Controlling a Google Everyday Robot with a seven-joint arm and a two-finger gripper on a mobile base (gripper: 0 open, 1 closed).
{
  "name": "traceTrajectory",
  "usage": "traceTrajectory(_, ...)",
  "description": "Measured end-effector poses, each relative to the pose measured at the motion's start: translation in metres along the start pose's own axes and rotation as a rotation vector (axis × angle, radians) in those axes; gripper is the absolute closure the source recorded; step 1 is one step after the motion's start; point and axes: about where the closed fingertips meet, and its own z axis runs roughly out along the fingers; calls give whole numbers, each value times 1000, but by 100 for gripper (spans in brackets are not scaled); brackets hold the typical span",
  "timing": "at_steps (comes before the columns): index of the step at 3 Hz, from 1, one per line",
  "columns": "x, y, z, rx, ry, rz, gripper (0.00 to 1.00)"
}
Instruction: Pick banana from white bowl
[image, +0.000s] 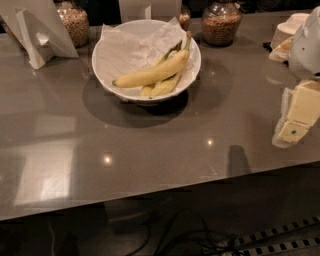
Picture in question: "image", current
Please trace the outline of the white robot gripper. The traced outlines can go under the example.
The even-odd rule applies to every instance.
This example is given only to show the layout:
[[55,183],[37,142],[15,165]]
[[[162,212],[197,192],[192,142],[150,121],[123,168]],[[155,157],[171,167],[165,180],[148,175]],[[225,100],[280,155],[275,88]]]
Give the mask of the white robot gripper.
[[302,80],[282,94],[281,117],[272,144],[289,148],[298,143],[320,118],[320,7],[312,10],[294,34],[289,51],[289,69]]

